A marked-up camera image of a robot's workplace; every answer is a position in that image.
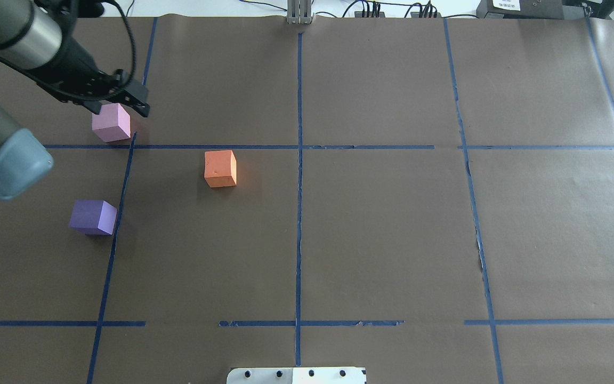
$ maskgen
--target black box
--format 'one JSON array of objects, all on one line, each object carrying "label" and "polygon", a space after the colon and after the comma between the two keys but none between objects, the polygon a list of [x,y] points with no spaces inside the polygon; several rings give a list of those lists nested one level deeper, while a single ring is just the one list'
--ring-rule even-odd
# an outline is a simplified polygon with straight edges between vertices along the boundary
[{"label": "black box", "polygon": [[[519,5],[520,10],[516,10],[514,3]],[[561,0],[480,0],[475,14],[484,19],[562,20],[564,18]]]}]

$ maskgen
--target purple cube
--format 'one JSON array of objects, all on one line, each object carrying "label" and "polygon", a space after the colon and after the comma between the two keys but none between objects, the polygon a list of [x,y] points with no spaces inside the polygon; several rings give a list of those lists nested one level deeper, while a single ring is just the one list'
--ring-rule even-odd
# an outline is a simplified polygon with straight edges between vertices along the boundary
[{"label": "purple cube", "polygon": [[130,124],[130,115],[117,103],[104,104],[98,115],[92,115],[92,131],[106,143],[131,138]]},{"label": "purple cube", "polygon": [[75,200],[68,227],[83,234],[111,235],[117,209],[103,200]]}]

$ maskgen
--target white background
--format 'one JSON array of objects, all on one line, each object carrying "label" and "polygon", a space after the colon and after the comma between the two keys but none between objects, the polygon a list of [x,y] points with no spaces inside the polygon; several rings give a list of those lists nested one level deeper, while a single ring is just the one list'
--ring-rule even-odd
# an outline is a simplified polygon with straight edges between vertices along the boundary
[{"label": "white background", "polygon": [[[258,0],[271,3],[285,8],[286,0]],[[389,3],[412,4],[412,0],[383,0]],[[132,2],[131,0],[117,0],[124,10]],[[351,0],[314,0],[312,12],[326,11],[341,17]],[[480,0],[433,0],[433,5],[442,15],[451,14],[475,14]],[[118,15],[117,10],[106,4],[105,15]],[[361,10],[361,5],[354,5],[348,15],[353,17],[355,10]],[[386,17],[403,17],[407,7],[383,5],[381,10]],[[285,15],[285,12],[266,5],[242,3],[238,0],[136,0],[130,15],[141,17],[155,17],[164,14],[197,15],[198,17],[242,17],[242,15]]]}]

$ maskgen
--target white bracket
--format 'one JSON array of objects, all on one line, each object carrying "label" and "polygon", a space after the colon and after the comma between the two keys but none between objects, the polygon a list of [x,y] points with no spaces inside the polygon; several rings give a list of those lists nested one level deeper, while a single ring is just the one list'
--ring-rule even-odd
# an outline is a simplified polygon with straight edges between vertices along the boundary
[{"label": "white bracket", "polygon": [[288,24],[312,24],[312,0],[288,0]]},{"label": "white bracket", "polygon": [[290,367],[290,369],[234,369],[227,384],[366,384],[360,367]]}]

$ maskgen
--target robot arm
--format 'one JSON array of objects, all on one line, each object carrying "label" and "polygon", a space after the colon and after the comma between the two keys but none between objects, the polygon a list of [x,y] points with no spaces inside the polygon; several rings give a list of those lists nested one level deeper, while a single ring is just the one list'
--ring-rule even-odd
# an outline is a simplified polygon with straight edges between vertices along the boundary
[{"label": "robot arm", "polygon": [[[116,5],[113,0],[103,2]],[[71,34],[78,17],[98,17],[101,0],[0,0],[0,61],[36,81],[61,102],[99,114],[101,101],[119,102],[147,117],[148,90],[133,80],[132,70],[113,75],[100,71]],[[9,200],[43,178],[53,159],[32,133],[0,107],[0,199]]]}]

